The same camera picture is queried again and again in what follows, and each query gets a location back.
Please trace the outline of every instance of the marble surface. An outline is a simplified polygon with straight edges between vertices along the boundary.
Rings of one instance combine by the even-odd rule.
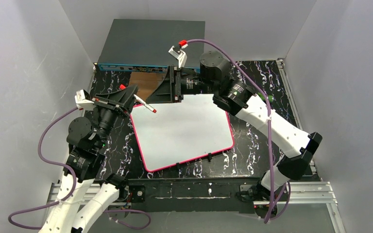
[[[286,120],[295,124],[294,115],[275,61],[239,62],[240,67],[253,78],[255,83],[274,97],[272,108]],[[91,96],[96,93],[116,91],[119,85],[128,85],[130,72],[99,71],[95,75]],[[242,78],[235,68],[231,75]],[[86,113],[91,119],[91,112]],[[217,177],[261,177],[268,170],[267,138],[248,123],[230,116],[235,139],[234,147],[215,155],[211,162],[199,159],[157,172],[144,169],[136,137],[130,119],[118,120],[102,152],[106,155],[97,178],[104,179],[110,173],[118,173],[128,179],[145,178],[217,178]],[[275,161],[282,155],[274,145]]]

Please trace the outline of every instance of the red connector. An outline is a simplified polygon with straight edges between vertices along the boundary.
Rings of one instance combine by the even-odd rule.
[[[181,47],[182,49],[186,48],[188,46],[188,43],[186,40],[181,40],[179,43],[178,43],[179,47]]]

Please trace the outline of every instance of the red marking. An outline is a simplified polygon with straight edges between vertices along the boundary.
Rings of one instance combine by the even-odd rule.
[[[179,43],[178,43],[178,45],[179,46],[184,46],[184,45],[186,45],[187,44],[187,41],[186,40],[181,40]]]

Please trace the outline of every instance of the whiteboard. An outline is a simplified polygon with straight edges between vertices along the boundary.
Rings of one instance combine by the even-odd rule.
[[[212,97],[188,95],[181,103],[151,104],[156,113],[142,105],[133,108],[131,120],[148,172],[234,145],[228,114],[212,102]]]

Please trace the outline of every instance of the gray box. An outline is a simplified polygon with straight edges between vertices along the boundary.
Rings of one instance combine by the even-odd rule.
[[[171,46],[181,40],[204,39],[204,34],[204,21],[114,19],[98,64],[101,70],[177,66],[168,53]],[[185,67],[199,68],[203,43],[190,44],[185,51]]]

